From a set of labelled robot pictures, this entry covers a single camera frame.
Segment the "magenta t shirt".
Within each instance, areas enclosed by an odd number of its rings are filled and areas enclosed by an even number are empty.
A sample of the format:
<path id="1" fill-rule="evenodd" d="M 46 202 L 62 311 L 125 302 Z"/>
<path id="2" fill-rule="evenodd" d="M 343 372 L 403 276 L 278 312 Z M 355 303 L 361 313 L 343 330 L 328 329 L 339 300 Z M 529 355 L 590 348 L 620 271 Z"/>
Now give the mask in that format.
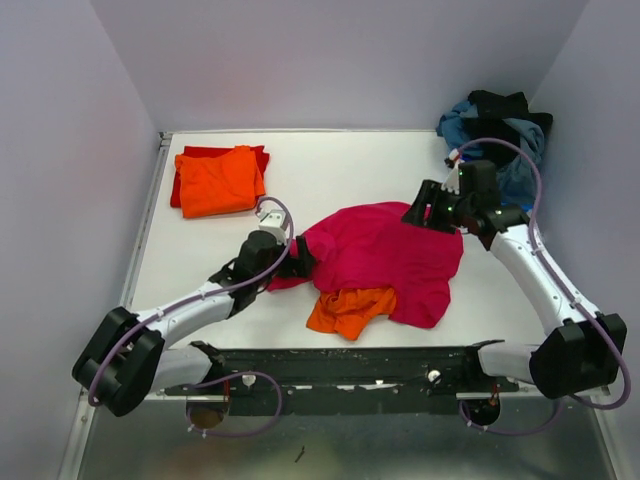
<path id="1" fill-rule="evenodd" d="M 345 289 L 392 288 L 390 319 L 430 329 L 444 316 L 450 280 L 463 256 L 463 238 L 401 221 L 409 206 L 382 202 L 343 208 L 301 236 L 315 264 L 302 277 L 277 276 L 270 292 L 308 281 L 323 294 Z"/>

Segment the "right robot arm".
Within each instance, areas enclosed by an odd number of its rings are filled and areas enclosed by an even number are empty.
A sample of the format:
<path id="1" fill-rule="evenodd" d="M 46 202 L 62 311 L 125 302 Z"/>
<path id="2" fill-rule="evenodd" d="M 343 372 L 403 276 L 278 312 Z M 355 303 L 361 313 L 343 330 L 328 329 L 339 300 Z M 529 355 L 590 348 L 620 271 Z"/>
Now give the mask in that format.
<path id="1" fill-rule="evenodd" d="M 544 341 L 478 345 L 484 375 L 532 384 L 548 399 L 616 380 L 627 334 L 624 321 L 579 293 L 548 255 L 531 214 L 502 202 L 492 162 L 459 162 L 445 181 L 423 181 L 402 220 L 448 234 L 465 228 L 504 265 L 535 310 Z"/>

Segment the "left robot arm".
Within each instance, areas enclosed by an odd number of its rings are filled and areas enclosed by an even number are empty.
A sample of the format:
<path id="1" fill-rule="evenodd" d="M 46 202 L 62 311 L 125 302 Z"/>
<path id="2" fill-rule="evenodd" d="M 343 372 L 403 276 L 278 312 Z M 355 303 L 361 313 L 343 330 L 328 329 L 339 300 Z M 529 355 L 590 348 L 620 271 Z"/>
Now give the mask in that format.
<path id="1" fill-rule="evenodd" d="M 217 350 L 204 342 L 181 349 L 176 343 L 245 310 L 276 276 L 305 277 L 314 264 L 303 237 L 280 243 L 274 234 L 255 230 L 238 255 L 194 292 L 146 311 L 123 306 L 109 311 L 76 360 L 72 377 L 86 389 L 91 406 L 104 406 L 117 417 L 152 392 L 200 384 Z"/>

